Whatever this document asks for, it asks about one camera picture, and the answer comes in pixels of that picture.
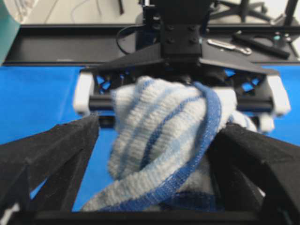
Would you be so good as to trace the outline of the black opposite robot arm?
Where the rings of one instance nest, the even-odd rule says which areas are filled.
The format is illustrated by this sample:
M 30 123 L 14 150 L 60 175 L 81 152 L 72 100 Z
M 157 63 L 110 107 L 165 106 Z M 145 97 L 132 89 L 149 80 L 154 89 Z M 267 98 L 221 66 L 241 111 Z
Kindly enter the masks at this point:
M 143 3 L 153 43 L 80 71 L 83 118 L 0 147 L 3 225 L 297 225 L 279 73 L 205 38 L 210 0 Z

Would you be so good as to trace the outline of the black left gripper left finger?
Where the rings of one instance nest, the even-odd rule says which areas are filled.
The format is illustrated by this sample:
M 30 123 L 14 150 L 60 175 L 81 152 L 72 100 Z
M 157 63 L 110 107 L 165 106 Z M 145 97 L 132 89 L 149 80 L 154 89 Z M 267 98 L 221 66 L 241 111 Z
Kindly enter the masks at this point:
M 18 211 L 70 212 L 99 134 L 96 114 L 0 147 L 0 222 Z

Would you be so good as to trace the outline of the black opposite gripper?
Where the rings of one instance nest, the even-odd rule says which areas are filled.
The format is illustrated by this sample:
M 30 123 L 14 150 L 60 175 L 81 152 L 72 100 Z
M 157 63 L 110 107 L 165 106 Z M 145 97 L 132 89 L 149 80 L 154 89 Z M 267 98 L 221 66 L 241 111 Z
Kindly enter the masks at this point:
M 238 109 L 260 119 L 286 115 L 290 109 L 280 75 L 225 51 L 225 43 L 204 38 L 195 25 L 164 26 L 158 42 L 99 66 L 80 71 L 74 109 L 80 114 L 110 109 L 109 90 L 132 84 L 142 75 L 183 84 L 203 82 L 234 90 Z

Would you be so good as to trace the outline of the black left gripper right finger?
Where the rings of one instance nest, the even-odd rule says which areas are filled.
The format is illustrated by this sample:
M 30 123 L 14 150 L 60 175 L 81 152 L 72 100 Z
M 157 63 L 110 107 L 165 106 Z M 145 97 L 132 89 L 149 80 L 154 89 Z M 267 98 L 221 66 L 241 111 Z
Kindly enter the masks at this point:
M 265 225 L 299 224 L 299 146 L 228 124 L 208 155 L 226 210 L 255 212 Z

